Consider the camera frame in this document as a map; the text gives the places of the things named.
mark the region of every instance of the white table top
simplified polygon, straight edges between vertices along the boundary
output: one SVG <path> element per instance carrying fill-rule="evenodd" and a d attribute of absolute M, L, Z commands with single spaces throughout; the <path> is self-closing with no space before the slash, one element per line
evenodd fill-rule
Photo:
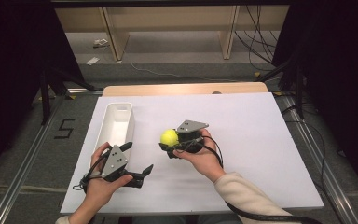
<path fill-rule="evenodd" d="M 100 97 L 74 175 L 62 205 L 73 213 L 84 199 L 77 185 L 110 103 L 129 102 L 135 119 L 130 172 L 154 164 L 141 189 L 121 188 L 99 213 L 115 215 L 190 214 L 229 211 L 213 184 L 185 160 L 169 159 L 160 135 L 190 119 L 209 123 L 222 149 L 226 172 L 238 172 L 283 208 L 319 208 L 324 204 L 271 93 Z"/>

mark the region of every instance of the yellow ball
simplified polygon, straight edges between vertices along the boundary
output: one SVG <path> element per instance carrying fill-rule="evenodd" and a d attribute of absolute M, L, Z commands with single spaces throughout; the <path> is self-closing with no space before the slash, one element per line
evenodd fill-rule
<path fill-rule="evenodd" d="M 178 134 L 174 129 L 169 129 L 161 135 L 159 142 L 172 147 L 179 143 Z"/>

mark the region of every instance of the gray floor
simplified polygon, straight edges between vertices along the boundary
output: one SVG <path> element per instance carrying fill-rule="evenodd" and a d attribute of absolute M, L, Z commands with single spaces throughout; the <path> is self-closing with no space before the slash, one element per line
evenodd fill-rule
<path fill-rule="evenodd" d="M 240 35 L 248 44 L 251 43 L 244 34 Z M 275 38 L 270 32 L 263 35 L 268 43 L 275 44 Z M 142 83 L 252 81 L 255 73 L 263 74 L 266 73 L 264 70 L 271 68 L 257 56 L 249 55 L 237 37 L 234 38 L 231 58 L 223 60 L 215 32 L 133 33 L 121 62 L 113 60 L 110 48 L 92 47 L 95 39 L 106 38 L 104 34 L 67 36 L 85 79 L 97 87 Z M 260 45 L 254 47 L 257 51 L 264 52 L 263 55 L 267 57 Z M 98 57 L 100 61 L 94 65 L 86 65 L 85 62 L 92 57 Z M 256 69 L 250 63 L 262 69 Z M 266 83 L 270 91 L 277 90 L 277 81 L 279 80 L 273 79 Z M 73 83 L 68 83 L 68 87 L 77 88 Z M 53 223 L 61 216 L 60 207 L 99 97 L 98 94 L 73 95 L 73 98 L 58 97 L 51 100 L 55 114 L 46 130 L 40 125 L 42 105 L 39 96 L 36 95 L 33 109 L 26 115 L 18 134 L 13 138 L 12 148 L 2 154 L 0 202 L 10 184 L 16 179 L 16 173 L 23 167 L 21 163 L 29 155 L 30 149 L 38 148 L 34 162 L 21 183 L 20 193 L 15 197 L 14 203 L 9 205 L 7 217 L 3 217 L 5 223 Z M 293 104 L 293 97 L 277 97 L 276 101 L 283 111 Z M 318 164 L 317 155 L 315 159 L 313 154 L 314 151 L 325 150 L 324 181 L 326 185 L 332 184 L 335 188 L 330 189 L 327 195 L 319 189 L 325 208 L 291 212 L 295 215 L 317 218 L 322 223 L 339 223 L 339 216 L 344 223 L 358 223 L 358 177 L 348 161 L 337 154 L 337 142 L 317 114 L 311 99 L 304 97 L 304 103 L 305 121 L 308 125 L 288 122 L 287 126 L 311 177 L 318 184 L 321 183 L 321 166 Z M 297 120 L 294 110 L 284 113 L 283 117 L 287 121 Z M 66 124 L 73 128 L 73 131 L 69 138 L 60 139 L 57 137 L 67 134 L 60 131 L 63 119 L 69 119 Z M 45 132 L 45 137 L 41 140 L 40 146 L 35 146 L 34 140 L 41 130 Z M 342 191 L 344 197 L 337 198 L 337 191 Z M 347 201 L 349 207 L 343 207 L 350 208 L 351 211 L 340 210 L 340 205 L 332 206 L 328 199 L 331 199 L 332 203 Z M 348 221 L 346 213 L 353 213 L 355 221 Z M 97 223 L 116 222 L 117 217 L 97 217 Z"/>

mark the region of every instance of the person's right hand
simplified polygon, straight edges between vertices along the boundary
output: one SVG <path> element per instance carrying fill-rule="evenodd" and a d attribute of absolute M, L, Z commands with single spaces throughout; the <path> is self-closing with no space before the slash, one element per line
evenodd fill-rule
<path fill-rule="evenodd" d="M 201 136 L 207 136 L 203 138 L 204 145 L 216 150 L 214 141 L 209 138 L 211 134 L 206 129 L 201 129 L 200 134 Z M 197 153 L 174 150 L 173 154 L 178 158 L 190 161 L 200 174 L 205 175 L 212 182 L 215 182 L 220 176 L 226 173 L 220 166 L 216 156 L 206 148 L 203 148 Z"/>

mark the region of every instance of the person's left hand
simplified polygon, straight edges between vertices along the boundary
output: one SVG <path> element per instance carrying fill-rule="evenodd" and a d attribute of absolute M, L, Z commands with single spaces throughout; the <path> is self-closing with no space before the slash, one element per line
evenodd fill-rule
<path fill-rule="evenodd" d="M 100 158 L 103 152 L 109 147 L 109 143 L 104 143 L 92 154 L 91 166 Z M 103 163 L 100 162 L 94 171 L 101 172 Z M 87 185 L 86 198 L 77 210 L 69 217 L 70 223 L 88 223 L 92 217 L 106 205 L 113 193 L 129 183 L 133 177 L 131 175 L 123 175 L 114 182 L 108 182 L 102 178 L 93 178 Z"/>

